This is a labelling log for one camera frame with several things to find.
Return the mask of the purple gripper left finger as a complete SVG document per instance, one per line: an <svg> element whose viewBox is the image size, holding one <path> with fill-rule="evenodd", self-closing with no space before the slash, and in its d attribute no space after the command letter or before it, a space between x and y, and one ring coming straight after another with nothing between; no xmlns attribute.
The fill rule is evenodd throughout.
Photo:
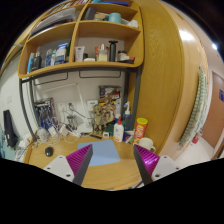
<svg viewBox="0 0 224 224"><path fill-rule="evenodd" d="M66 157L68 164L73 171L73 182L81 185L85 177L87 168L93 155L92 145L89 144Z"/></svg>

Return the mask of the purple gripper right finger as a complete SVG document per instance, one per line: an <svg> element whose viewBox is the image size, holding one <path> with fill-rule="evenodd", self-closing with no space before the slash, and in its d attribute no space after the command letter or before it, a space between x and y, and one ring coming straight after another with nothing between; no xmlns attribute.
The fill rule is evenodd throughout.
<svg viewBox="0 0 224 224"><path fill-rule="evenodd" d="M155 153L139 145L134 146L134 157L144 185L152 182L152 173L159 162L160 157Z"/></svg>

